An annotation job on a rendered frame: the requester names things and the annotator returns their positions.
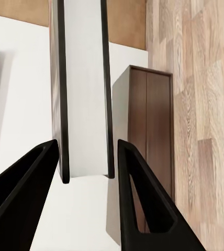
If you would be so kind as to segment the hardback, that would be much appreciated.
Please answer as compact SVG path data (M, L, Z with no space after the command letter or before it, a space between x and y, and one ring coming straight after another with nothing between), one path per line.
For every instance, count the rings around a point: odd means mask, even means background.
M70 178L115 178L107 0L48 0L52 139Z

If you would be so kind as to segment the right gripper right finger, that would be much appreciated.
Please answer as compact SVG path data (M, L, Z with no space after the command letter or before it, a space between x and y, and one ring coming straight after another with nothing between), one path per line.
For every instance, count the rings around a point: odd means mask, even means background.
M118 140L121 251L206 251L138 149ZM138 230L132 179L150 233Z

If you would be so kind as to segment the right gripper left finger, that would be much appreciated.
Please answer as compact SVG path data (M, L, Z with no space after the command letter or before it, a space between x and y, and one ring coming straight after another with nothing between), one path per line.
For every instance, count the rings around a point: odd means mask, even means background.
M0 251L30 251L58 161L54 139L0 174Z

